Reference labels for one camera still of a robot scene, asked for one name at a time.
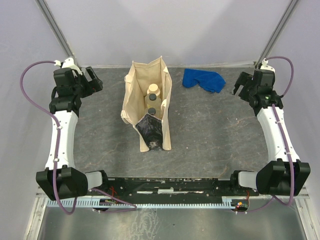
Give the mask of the cream canvas tote bag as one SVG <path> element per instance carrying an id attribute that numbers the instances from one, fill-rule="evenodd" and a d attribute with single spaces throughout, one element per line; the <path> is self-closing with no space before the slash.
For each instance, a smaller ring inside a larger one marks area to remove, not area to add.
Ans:
<path id="1" fill-rule="evenodd" d="M 150 63 L 133 62 L 124 81 L 120 115 L 138 132 L 140 151 L 171 150 L 168 115 L 173 82 L 163 58 Z"/>

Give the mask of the cream round jar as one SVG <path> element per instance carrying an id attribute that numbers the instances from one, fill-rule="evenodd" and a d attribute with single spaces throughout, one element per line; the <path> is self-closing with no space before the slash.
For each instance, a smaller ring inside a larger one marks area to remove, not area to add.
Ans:
<path id="1" fill-rule="evenodd" d="M 152 83 L 149 85 L 148 89 L 147 89 L 147 94 L 155 94 L 157 97 L 160 96 L 161 90 L 159 88 L 159 86 L 155 83 Z"/>

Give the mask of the clear bottle grey cap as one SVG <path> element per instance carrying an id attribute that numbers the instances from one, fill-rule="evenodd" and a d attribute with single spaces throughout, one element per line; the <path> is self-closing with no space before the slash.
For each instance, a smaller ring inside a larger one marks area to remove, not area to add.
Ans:
<path id="1" fill-rule="evenodd" d="M 159 110 L 161 108 L 162 100 L 155 94 L 149 93 L 145 97 L 145 105 L 147 109 L 154 108 Z"/>

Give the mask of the clear square bottle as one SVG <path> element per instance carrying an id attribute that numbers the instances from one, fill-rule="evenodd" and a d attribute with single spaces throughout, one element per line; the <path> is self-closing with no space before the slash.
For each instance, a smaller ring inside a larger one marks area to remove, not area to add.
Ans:
<path id="1" fill-rule="evenodd" d="M 161 118 L 159 110 L 154 107 L 146 108 L 145 113 L 154 116 L 157 119 Z"/>

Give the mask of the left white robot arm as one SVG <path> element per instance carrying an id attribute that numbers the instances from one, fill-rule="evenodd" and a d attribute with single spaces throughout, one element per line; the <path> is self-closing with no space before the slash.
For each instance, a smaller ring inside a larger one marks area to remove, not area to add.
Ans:
<path id="1" fill-rule="evenodd" d="M 83 173 L 74 162 L 75 130 L 82 98 L 103 89 L 103 82 L 92 67 L 86 67 L 91 80 L 71 67 L 53 72 L 55 87 L 51 93 L 49 112 L 52 117 L 52 136 L 49 157 L 43 171 L 36 173 L 36 182 L 50 200 L 85 196 L 92 189 L 99 195 L 110 191 L 110 182 L 103 170 Z"/>

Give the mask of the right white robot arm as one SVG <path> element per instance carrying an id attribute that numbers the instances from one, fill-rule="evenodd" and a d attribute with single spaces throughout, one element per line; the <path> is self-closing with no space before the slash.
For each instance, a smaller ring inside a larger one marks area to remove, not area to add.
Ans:
<path id="1" fill-rule="evenodd" d="M 241 72 L 233 92 L 249 103 L 260 123 L 269 162 L 258 172 L 235 171 L 229 191 L 236 196 L 251 188 L 261 195 L 297 196 L 311 173 L 309 163 L 296 153 L 285 125 L 282 98 L 273 89 L 275 73 L 256 69 Z"/>

